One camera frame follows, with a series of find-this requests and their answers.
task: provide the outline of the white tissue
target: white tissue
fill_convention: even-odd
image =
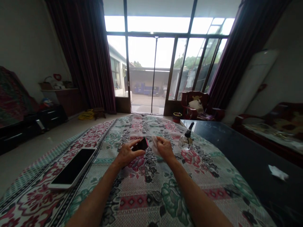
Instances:
[[[277,167],[271,166],[271,165],[268,165],[268,166],[269,166],[269,169],[270,169],[272,175],[280,178],[283,181],[288,179],[288,175],[286,173],[284,173],[283,171],[279,170]]]
[[[158,141],[157,137],[151,136],[151,140],[152,140],[152,146],[151,146],[152,152],[156,156],[161,157],[161,155],[159,154],[158,148],[157,148],[157,141]]]

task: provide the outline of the red heart decoration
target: red heart decoration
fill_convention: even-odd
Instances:
[[[54,78],[58,81],[61,81],[62,76],[60,74],[54,74]]]

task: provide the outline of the door frame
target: door frame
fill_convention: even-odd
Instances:
[[[198,80],[198,76],[201,70],[201,66],[202,66],[202,62],[203,62],[203,58],[205,55],[205,51],[206,51],[206,46],[207,43],[209,41],[209,39],[218,39],[218,43],[217,43],[217,47],[213,56],[213,59],[211,61],[211,65],[209,67],[208,73],[207,73],[207,77],[204,81],[204,85],[201,91],[205,90],[205,86],[207,85],[208,79],[210,77],[210,73],[211,70],[213,68],[213,64],[214,64],[214,59],[216,57],[219,45],[221,43],[221,40],[224,38],[228,38],[229,35],[220,35],[220,34],[191,34],[191,28],[193,25],[193,19],[195,16],[195,11],[196,11],[196,7],[197,7],[197,2],[198,0],[194,0],[193,2],[193,7],[192,7],[192,12],[191,12],[191,17],[190,17],[190,22],[189,22],[189,28],[188,28],[188,32],[187,33],[174,33],[174,32],[129,32],[128,31],[128,21],[127,21],[127,0],[123,0],[123,7],[124,7],[124,25],[125,25],[125,31],[124,32],[106,32],[107,35],[111,35],[111,36],[124,36],[125,37],[125,43],[126,43],[126,67],[127,67],[127,84],[128,84],[128,97],[115,97],[116,98],[116,106],[119,106],[117,108],[117,111],[123,111],[124,113],[131,113],[131,95],[130,95],[130,76],[129,76],[129,56],[128,56],[128,37],[129,36],[133,36],[133,37],[154,37],[156,38],[156,42],[157,42],[157,38],[175,38],[175,42],[174,42],[174,47],[173,47],[173,53],[172,53],[172,58],[171,58],[171,65],[170,65],[170,71],[169,71],[169,78],[168,78],[168,84],[167,84],[167,93],[166,93],[166,98],[165,98],[165,106],[164,106],[164,116],[169,115],[171,116],[171,110],[181,110],[181,101],[178,101],[178,92],[179,92],[179,88],[180,88],[180,83],[181,83],[181,79],[182,79],[182,74],[183,74],[183,69],[184,69],[184,63],[185,63],[185,58],[186,58],[186,53],[187,53],[187,47],[188,47],[188,43],[189,43],[189,39],[190,38],[205,38],[205,45],[201,54],[201,58],[200,58],[200,62],[198,64],[198,68],[197,68],[197,72],[195,75],[195,80],[194,80],[194,84],[192,87],[192,90],[195,89],[197,80]],[[170,93],[170,88],[171,88],[171,80],[172,80],[172,75],[173,75],[173,69],[174,69],[174,63],[175,63],[175,54],[176,54],[176,49],[177,49],[177,43],[178,43],[178,39],[179,38],[186,38],[186,46],[185,46],[185,51],[184,51],[184,57],[183,57],[183,61],[182,61],[182,66],[180,69],[180,74],[178,77],[178,81],[177,81],[177,89],[176,89],[176,94],[175,94],[175,98],[174,100],[169,100],[169,93]],[[157,44],[156,44],[156,50],[155,50],[155,63],[156,63],[156,52],[157,52]],[[154,65],[154,75],[153,75],[153,84],[154,84],[154,78],[155,78],[155,65]]]

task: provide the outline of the black bottle cap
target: black bottle cap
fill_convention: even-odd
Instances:
[[[186,133],[184,134],[185,137],[190,138],[190,135],[191,135],[191,133],[192,133],[193,125],[194,125],[194,122],[192,122],[192,123],[190,124],[189,129],[188,129],[188,130],[186,131]]]

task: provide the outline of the spray bottle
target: spray bottle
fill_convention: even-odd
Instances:
[[[190,149],[190,146],[192,145],[193,143],[193,140],[191,139],[190,135],[191,135],[191,132],[192,132],[192,128],[193,128],[193,125],[194,125],[194,122],[192,122],[190,124],[190,127],[189,129],[186,131],[186,133],[184,135],[182,135],[179,139],[179,147],[182,149],[182,150],[189,150]]]

